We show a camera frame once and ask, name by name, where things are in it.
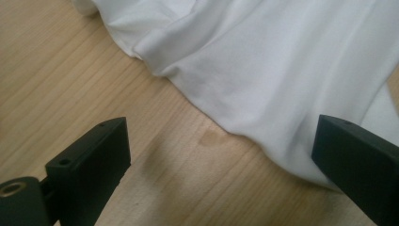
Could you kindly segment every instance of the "black bracket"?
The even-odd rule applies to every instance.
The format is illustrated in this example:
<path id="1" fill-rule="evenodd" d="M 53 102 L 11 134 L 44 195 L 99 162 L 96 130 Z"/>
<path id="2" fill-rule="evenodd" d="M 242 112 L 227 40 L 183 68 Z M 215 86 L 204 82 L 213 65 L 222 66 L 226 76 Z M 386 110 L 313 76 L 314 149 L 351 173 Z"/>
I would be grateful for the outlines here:
<path id="1" fill-rule="evenodd" d="M 354 123 L 322 115 L 311 157 L 377 225 L 399 225 L 397 146 Z"/>
<path id="2" fill-rule="evenodd" d="M 126 119 L 104 121 L 48 162 L 41 182 L 1 184 L 0 225 L 94 225 L 130 160 Z"/>

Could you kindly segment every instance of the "white fabric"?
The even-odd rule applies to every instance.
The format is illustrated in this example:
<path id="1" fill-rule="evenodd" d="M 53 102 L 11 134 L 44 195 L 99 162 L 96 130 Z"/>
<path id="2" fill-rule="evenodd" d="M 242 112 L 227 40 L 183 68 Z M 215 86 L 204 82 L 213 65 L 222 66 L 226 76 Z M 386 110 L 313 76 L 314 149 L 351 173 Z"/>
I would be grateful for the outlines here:
<path id="1" fill-rule="evenodd" d="M 385 85 L 399 61 L 397 0 L 93 0 L 129 56 L 284 169 L 332 186 L 311 160 L 318 116 L 399 145 Z"/>

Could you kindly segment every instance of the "wooden table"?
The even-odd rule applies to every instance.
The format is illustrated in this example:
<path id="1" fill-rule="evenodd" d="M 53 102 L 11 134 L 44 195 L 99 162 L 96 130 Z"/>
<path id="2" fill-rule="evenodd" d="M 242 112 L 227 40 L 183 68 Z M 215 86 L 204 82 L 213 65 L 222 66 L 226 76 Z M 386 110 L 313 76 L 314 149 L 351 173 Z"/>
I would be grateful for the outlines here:
<path id="1" fill-rule="evenodd" d="M 67 0 L 0 0 L 0 182 L 43 179 L 46 162 L 120 116 L 132 167 L 98 225 L 374 225 L 343 194 L 286 173 L 151 76 L 98 14 L 82 17 Z"/>

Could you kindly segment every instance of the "wood grain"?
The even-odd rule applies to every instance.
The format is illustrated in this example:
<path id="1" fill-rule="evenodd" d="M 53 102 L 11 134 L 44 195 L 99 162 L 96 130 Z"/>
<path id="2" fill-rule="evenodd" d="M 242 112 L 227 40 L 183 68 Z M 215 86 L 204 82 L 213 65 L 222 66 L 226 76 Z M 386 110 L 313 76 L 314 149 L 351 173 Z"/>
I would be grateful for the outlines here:
<path id="1" fill-rule="evenodd" d="M 99 15 L 82 17 L 66 0 L 0 6 L 0 182 L 43 179 L 44 164 L 88 129 L 125 116 L 132 167 L 98 225 L 374 225 L 151 76 Z"/>

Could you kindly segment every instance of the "screw hole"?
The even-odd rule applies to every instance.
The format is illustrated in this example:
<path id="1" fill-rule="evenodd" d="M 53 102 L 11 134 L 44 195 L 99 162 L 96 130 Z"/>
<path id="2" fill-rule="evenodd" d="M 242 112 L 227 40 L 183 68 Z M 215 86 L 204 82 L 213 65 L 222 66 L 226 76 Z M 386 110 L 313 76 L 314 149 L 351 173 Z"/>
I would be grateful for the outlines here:
<path id="1" fill-rule="evenodd" d="M 70 159 L 62 159 L 61 161 L 59 161 L 59 165 L 62 165 L 62 166 L 66 166 L 70 163 L 71 163 Z"/>
<path id="2" fill-rule="evenodd" d="M 12 196 L 21 190 L 26 188 L 26 183 L 24 182 L 14 182 L 8 186 L 2 187 L 0 189 L 0 197 L 5 198 L 8 196 Z"/>

